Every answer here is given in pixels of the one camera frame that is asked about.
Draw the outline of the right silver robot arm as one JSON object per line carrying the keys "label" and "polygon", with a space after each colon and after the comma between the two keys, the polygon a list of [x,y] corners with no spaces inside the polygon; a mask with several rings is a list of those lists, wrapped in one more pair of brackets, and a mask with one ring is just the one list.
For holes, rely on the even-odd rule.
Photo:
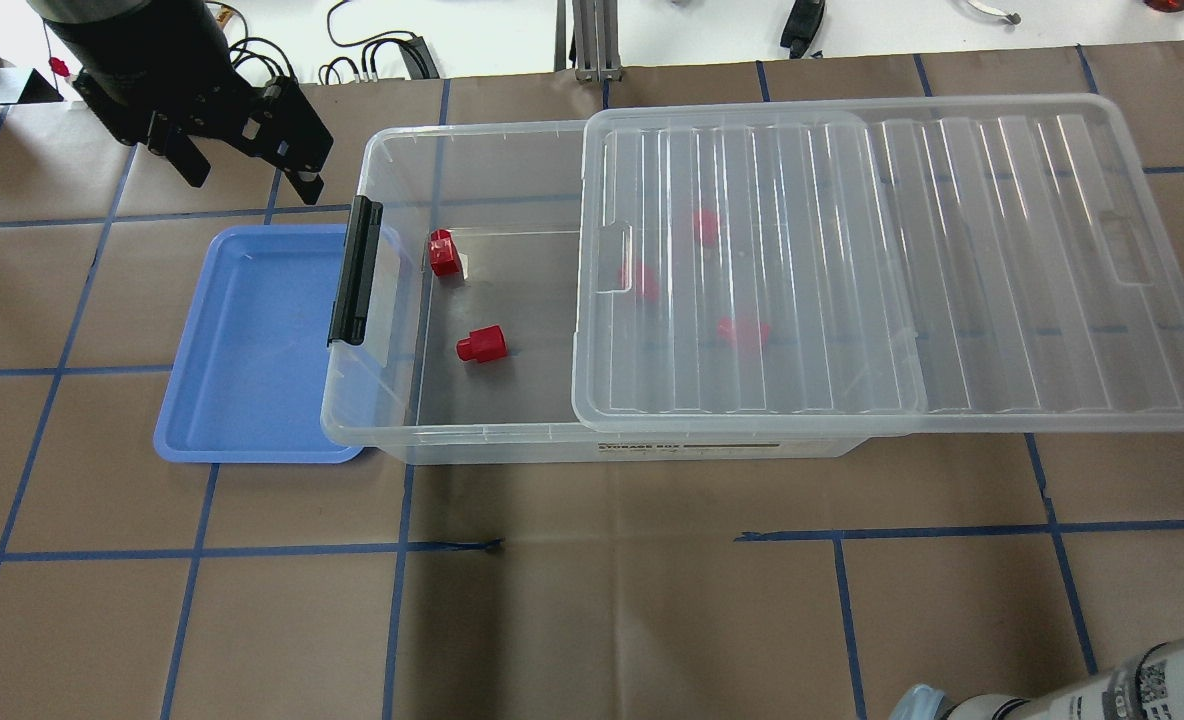
{"label": "right silver robot arm", "polygon": [[913,684],[892,719],[1184,719],[1184,637],[1156,644],[1044,696],[976,694],[952,700]]}

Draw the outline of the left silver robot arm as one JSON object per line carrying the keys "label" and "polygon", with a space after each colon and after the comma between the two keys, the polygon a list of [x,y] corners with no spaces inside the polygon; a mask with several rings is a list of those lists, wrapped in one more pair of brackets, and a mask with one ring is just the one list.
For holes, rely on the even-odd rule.
{"label": "left silver robot arm", "polygon": [[199,139],[227,143],[284,174],[300,200],[321,199],[333,137],[285,65],[262,86],[202,1],[34,1],[75,54],[75,90],[118,142],[163,158],[189,186],[211,163]]}

